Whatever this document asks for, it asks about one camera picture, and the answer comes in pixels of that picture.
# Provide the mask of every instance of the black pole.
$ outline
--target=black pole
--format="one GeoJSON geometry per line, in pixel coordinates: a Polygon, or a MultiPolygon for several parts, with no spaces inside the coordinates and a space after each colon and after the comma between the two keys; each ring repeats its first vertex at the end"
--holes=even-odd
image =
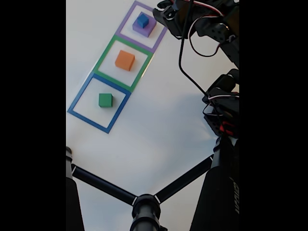
{"type": "Polygon", "coordinates": [[[126,190],[121,189],[78,166],[74,166],[74,169],[73,177],[76,177],[77,179],[125,202],[126,204],[133,205],[133,202],[137,197],[134,194],[127,192],[126,190]]]}
{"type": "Polygon", "coordinates": [[[160,203],[163,203],[165,200],[176,194],[178,191],[180,191],[185,186],[197,179],[199,176],[206,173],[211,168],[211,157],[213,157],[213,155],[209,156],[207,159],[205,159],[204,161],[193,167],[191,170],[177,178],[174,182],[156,193],[155,196],[157,196],[160,203]]]}

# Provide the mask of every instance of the wooden block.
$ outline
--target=wooden block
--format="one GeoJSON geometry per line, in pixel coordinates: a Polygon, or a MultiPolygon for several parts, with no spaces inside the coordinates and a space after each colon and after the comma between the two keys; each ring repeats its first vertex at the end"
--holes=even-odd
{"type": "Polygon", "coordinates": [[[112,107],[112,94],[101,93],[99,95],[98,104],[100,107],[112,107]]]}
{"type": "Polygon", "coordinates": [[[134,61],[135,56],[133,54],[120,50],[120,53],[116,58],[115,65],[124,70],[130,71],[134,61]]]}

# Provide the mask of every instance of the cable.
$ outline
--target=cable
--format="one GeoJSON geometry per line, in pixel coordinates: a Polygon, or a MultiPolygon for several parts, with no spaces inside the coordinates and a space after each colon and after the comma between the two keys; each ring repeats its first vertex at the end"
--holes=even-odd
{"type": "Polygon", "coordinates": [[[220,44],[218,44],[218,46],[216,47],[216,50],[215,50],[214,54],[212,54],[212,55],[200,54],[200,53],[199,53],[198,51],[196,51],[196,49],[193,47],[192,39],[191,39],[191,36],[190,36],[191,30],[192,30],[194,24],[195,24],[199,19],[201,19],[201,18],[218,18],[218,17],[219,17],[219,16],[214,16],[214,15],[201,16],[201,17],[195,19],[194,22],[192,23],[191,27],[189,28],[189,31],[188,31],[188,40],[189,40],[189,43],[191,44],[191,47],[192,47],[193,51],[196,52],[197,54],[199,54],[199,55],[202,56],[202,57],[212,57],[212,56],[214,56],[215,54],[217,54],[218,49],[220,48],[220,44]]]}
{"type": "Polygon", "coordinates": [[[199,6],[209,8],[212,11],[215,11],[216,13],[218,13],[220,16],[224,16],[223,13],[220,10],[218,10],[217,8],[215,8],[214,6],[211,6],[211,5],[205,4],[203,2],[199,2],[199,1],[193,1],[193,2],[194,2],[195,5],[199,5],[199,6]]]}
{"type": "Polygon", "coordinates": [[[236,98],[239,98],[240,96],[238,96],[238,95],[215,95],[215,96],[212,96],[212,97],[208,97],[208,100],[212,100],[212,99],[215,99],[215,98],[223,98],[223,97],[236,97],[236,98]]]}
{"type": "MultiPolygon", "coordinates": [[[[181,72],[206,96],[208,97],[208,94],[183,70],[181,62],[182,62],[182,55],[183,55],[183,48],[184,48],[184,40],[185,40],[185,35],[186,35],[186,29],[187,29],[187,22],[188,22],[188,17],[189,14],[191,12],[192,9],[192,5],[193,5],[193,1],[189,2],[189,6],[188,6],[188,10],[186,13],[186,17],[185,17],[185,22],[184,22],[184,27],[183,27],[183,32],[182,32],[182,39],[181,39],[181,48],[180,48],[180,55],[179,55],[179,68],[181,70],[181,72]]],[[[215,113],[218,115],[218,112],[216,110],[216,106],[215,104],[211,101],[211,104],[213,105],[214,111],[215,113]]],[[[219,123],[222,125],[224,132],[227,134],[226,129],[224,128],[221,119],[219,118],[219,116],[217,116],[219,123]]]]}
{"type": "Polygon", "coordinates": [[[184,40],[185,40],[185,35],[186,35],[186,27],[187,27],[187,21],[188,21],[188,17],[189,14],[191,12],[192,9],[192,5],[193,5],[193,1],[189,2],[189,7],[188,7],[188,11],[185,17],[185,22],[184,22],[184,28],[183,28],[183,32],[182,32],[182,41],[181,41],[181,48],[180,48],[180,56],[179,56],[179,68],[181,70],[181,72],[206,96],[208,97],[207,93],[183,70],[182,68],[182,55],[183,55],[183,48],[184,48],[184,40]]]}

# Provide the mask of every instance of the black tripod base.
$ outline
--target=black tripod base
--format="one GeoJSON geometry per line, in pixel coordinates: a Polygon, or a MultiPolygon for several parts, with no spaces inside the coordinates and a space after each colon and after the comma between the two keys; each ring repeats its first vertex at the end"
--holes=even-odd
{"type": "Polygon", "coordinates": [[[159,225],[160,206],[152,195],[144,194],[136,199],[132,216],[134,220],[130,231],[167,231],[159,225]]]}

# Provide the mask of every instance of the white table surface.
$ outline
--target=white table surface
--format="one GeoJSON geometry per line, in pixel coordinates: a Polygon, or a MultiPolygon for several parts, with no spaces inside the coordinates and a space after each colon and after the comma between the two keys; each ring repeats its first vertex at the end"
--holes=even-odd
{"type": "MultiPolygon", "coordinates": [[[[66,110],[133,0],[66,0],[66,110]]],[[[155,7],[159,0],[140,0],[155,7]]],[[[210,38],[195,48],[215,51],[210,38]]],[[[66,112],[66,145],[77,166],[135,194],[155,194],[213,153],[216,136],[203,119],[202,93],[179,70],[180,40],[167,31],[109,134],[66,112]]],[[[236,68],[219,50],[211,58],[185,42],[183,69],[204,90],[236,68]]],[[[205,175],[161,204],[161,225],[188,231],[205,175]]],[[[86,231],[129,230],[132,207],[77,179],[86,231]]]]}

